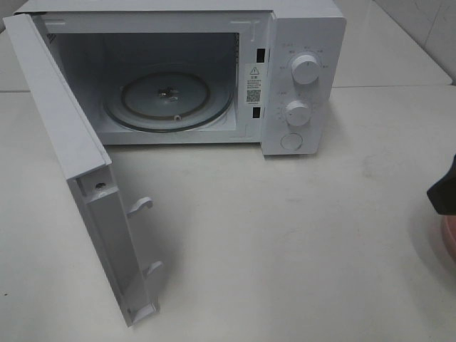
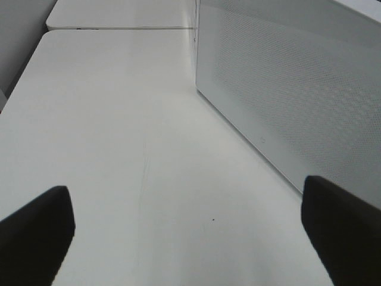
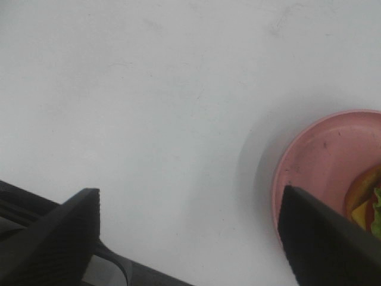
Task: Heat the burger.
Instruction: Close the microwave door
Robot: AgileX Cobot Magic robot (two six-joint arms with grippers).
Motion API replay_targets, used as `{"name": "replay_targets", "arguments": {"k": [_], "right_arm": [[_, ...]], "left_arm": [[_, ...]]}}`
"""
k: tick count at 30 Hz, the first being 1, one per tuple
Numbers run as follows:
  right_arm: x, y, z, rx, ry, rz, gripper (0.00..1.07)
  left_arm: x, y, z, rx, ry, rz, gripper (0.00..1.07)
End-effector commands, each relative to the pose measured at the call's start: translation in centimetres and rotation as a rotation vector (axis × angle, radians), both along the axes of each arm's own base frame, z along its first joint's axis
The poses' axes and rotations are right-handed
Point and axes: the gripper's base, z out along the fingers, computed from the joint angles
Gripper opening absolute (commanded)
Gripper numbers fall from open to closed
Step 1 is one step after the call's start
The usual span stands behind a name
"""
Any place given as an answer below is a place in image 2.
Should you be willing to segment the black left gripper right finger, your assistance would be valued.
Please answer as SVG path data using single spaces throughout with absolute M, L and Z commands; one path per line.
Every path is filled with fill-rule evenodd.
M 380 210 L 321 176 L 307 176 L 301 222 L 334 285 L 380 285 Z

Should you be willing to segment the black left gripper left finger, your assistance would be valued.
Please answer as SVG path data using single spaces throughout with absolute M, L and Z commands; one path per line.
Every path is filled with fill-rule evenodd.
M 52 285 L 75 233 L 69 190 L 55 186 L 1 221 L 1 285 Z

